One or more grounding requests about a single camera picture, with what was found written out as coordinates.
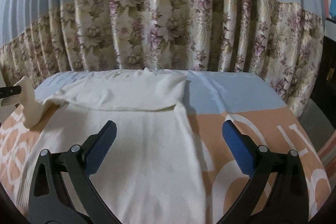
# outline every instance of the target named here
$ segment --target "blue gripper pad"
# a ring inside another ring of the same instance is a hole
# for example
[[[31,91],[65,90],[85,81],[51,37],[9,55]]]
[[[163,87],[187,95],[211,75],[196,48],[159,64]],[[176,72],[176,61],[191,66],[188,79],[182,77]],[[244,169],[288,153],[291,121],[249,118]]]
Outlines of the blue gripper pad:
[[[254,155],[244,143],[243,135],[230,120],[223,123],[222,133],[243,174],[252,177],[255,171]]]
[[[107,152],[117,137],[117,125],[108,121],[99,131],[97,140],[90,148],[86,155],[85,175],[93,175],[98,172],[98,169],[103,162]]]
[[[329,14],[333,20],[336,18],[336,0],[331,0]]]

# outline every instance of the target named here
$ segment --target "curtain pleat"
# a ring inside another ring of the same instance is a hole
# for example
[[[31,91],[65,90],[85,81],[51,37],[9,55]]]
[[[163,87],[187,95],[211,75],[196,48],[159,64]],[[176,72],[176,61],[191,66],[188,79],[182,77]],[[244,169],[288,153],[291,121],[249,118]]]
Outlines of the curtain pleat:
[[[7,85],[62,71],[259,75],[298,117],[323,48],[323,0],[0,0]]]

